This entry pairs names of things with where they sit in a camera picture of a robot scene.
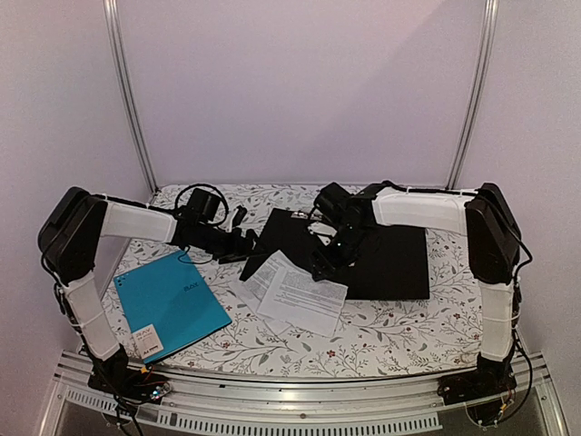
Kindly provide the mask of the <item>printed paper sheet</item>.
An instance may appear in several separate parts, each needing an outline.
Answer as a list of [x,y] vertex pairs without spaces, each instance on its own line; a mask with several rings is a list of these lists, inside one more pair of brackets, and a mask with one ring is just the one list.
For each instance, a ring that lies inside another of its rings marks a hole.
[[264,295],[268,291],[276,273],[280,269],[286,269],[290,265],[289,259],[277,251],[273,253],[259,269],[246,281],[241,283],[239,298],[262,319],[269,330],[278,335],[287,330],[290,325],[287,322],[278,321],[268,318],[265,315],[258,314],[258,308],[262,303]]
[[305,272],[282,268],[274,275],[258,313],[330,337],[335,332],[347,292],[345,285],[314,282]]

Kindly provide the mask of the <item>black clip folder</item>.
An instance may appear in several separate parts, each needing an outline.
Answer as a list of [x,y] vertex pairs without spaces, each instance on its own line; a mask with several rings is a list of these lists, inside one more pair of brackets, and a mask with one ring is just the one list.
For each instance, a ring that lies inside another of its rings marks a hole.
[[[248,281],[277,251],[282,251],[297,267],[310,272],[311,256],[319,239],[309,234],[309,224],[309,220],[295,217],[291,211],[273,209],[240,280]],[[426,231],[408,226],[370,230],[359,247],[355,264],[338,270],[330,280],[348,287],[349,300],[429,299]]]

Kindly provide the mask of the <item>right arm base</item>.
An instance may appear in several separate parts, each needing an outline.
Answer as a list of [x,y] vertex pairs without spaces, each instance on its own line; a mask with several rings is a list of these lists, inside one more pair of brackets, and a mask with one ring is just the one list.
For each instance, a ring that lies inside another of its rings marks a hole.
[[468,417],[482,427],[498,424],[512,402],[517,382],[512,372],[509,354],[502,362],[477,358],[477,368],[469,372],[443,376],[438,379],[437,395],[446,405],[481,400],[506,393],[506,401],[496,399],[468,407]]

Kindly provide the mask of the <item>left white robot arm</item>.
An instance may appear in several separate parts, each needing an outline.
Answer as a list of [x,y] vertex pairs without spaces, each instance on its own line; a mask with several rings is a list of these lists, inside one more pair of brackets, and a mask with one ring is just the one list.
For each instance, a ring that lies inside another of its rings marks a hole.
[[74,186],[55,206],[37,237],[41,264],[64,296],[64,312],[73,318],[89,355],[105,362],[101,381],[116,394],[135,385],[133,371],[112,359],[122,346],[106,318],[94,282],[94,261],[104,237],[166,243],[180,249],[198,248],[218,263],[247,259],[258,235],[238,225],[224,230],[214,218],[227,204],[217,189],[198,183],[189,187],[190,199],[173,208],[92,194]]

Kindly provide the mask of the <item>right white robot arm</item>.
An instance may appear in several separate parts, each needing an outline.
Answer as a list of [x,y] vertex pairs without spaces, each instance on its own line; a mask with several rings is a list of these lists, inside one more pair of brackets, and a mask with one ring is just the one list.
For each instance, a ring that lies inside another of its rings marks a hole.
[[372,183],[351,194],[337,183],[324,187],[314,202],[335,229],[311,257],[312,277],[328,280],[355,263],[359,245],[371,228],[410,226],[464,235],[468,265],[482,301],[483,337],[478,359],[484,363],[469,377],[469,388],[488,396],[501,385],[514,351],[513,336],[522,300],[519,271],[524,247],[507,201],[494,183],[474,190],[404,187],[391,181]]

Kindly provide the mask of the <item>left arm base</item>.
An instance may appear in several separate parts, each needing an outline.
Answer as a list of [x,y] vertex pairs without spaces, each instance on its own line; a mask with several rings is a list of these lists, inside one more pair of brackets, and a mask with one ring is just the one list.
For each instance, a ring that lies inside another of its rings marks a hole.
[[102,360],[87,349],[93,369],[88,386],[94,390],[110,393],[126,401],[137,404],[153,402],[159,404],[161,399],[172,391],[169,379],[152,371],[141,372],[131,369],[129,358],[124,347],[108,359]]

